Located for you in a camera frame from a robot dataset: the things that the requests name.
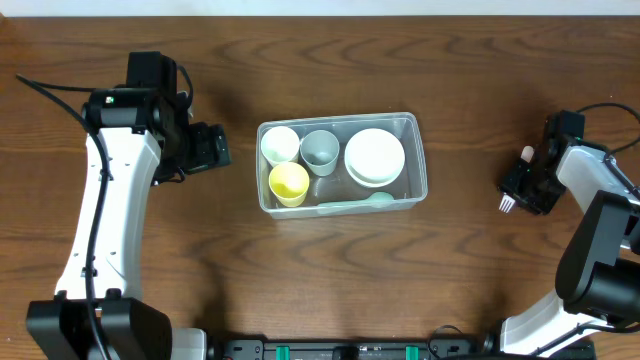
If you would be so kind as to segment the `pink plastic fork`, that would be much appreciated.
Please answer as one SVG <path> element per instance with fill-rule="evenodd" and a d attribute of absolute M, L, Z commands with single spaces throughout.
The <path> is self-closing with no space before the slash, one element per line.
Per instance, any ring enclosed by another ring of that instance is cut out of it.
<path fill-rule="evenodd" d="M 520 159 L 525 163 L 529 163 L 534 155 L 534 148 L 532 146 L 525 146 L 521 152 Z M 506 192 L 503 193 L 499 210 L 504 213 L 509 213 L 515 205 L 515 199 L 508 195 Z"/>

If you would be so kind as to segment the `white plastic cup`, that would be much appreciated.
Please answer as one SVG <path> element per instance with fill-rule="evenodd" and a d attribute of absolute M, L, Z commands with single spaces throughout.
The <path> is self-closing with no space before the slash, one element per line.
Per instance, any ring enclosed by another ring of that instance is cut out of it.
<path fill-rule="evenodd" d="M 297 162 L 299 149 L 300 139 L 297 133 L 286 126 L 269 129 L 260 142 L 261 153 L 272 167 L 286 162 Z"/>

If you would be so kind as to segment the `yellow plastic cup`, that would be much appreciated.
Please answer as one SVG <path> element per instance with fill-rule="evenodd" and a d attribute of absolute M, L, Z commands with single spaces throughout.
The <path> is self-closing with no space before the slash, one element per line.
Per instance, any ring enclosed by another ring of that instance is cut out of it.
<path fill-rule="evenodd" d="M 274 167 L 268 177 L 271 192 L 285 207 L 301 205 L 310 186 L 310 177 L 305 168 L 294 162 L 285 162 Z"/>

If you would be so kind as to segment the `grey plastic cup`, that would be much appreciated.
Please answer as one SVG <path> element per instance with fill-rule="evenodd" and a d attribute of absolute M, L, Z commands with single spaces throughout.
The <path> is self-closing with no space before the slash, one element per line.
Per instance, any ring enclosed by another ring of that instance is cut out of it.
<path fill-rule="evenodd" d="M 326 130 L 316 130 L 306 135 L 300 145 L 300 154 L 309 169 L 317 176 L 330 175 L 336 168 L 340 143 Z"/>

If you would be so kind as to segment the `mint green plastic spoon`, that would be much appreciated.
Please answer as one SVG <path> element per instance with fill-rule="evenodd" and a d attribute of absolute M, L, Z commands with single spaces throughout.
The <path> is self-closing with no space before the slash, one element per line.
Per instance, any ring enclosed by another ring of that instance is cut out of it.
<path fill-rule="evenodd" d="M 382 208 L 388 202 L 393 202 L 394 197 L 386 192 L 375 192 L 369 197 L 361 200 L 326 202 L 319 204 L 319 214 L 329 215 L 342 210 L 354 209 L 358 207 Z"/>

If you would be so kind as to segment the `white plastic bowl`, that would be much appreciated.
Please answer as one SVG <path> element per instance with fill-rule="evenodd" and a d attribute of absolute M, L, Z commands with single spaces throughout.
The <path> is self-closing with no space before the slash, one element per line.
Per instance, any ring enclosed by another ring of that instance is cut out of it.
<path fill-rule="evenodd" d="M 405 164 L 405 150 L 392 133 L 369 128 L 347 142 L 344 163 L 348 174 L 360 185 L 379 188 L 394 182 Z"/>

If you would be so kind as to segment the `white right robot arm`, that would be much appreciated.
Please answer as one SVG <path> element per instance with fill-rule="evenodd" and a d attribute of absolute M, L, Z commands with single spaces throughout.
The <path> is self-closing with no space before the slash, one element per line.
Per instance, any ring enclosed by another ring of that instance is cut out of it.
<path fill-rule="evenodd" d="M 503 355 L 567 358 L 594 333 L 639 330 L 639 188 L 619 169 L 614 151 L 584 138 L 583 110 L 550 115 L 542 141 L 527 146 L 498 189 L 500 211 L 518 206 L 547 215 L 569 192 L 584 213 L 557 267 L 554 289 L 503 320 L 485 342 Z"/>

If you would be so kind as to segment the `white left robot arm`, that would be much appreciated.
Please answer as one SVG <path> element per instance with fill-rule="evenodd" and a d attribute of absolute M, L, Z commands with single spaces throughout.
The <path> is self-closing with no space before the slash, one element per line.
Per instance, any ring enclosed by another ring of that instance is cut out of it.
<path fill-rule="evenodd" d="M 219 125 L 192 121 L 185 68 L 160 52 L 133 52 L 126 80 L 92 88 L 74 118 L 87 134 L 87 175 L 72 250 L 50 300 L 33 301 L 26 327 L 50 359 L 217 359 L 199 328 L 175 328 L 144 303 L 141 240 L 150 190 L 227 166 Z"/>

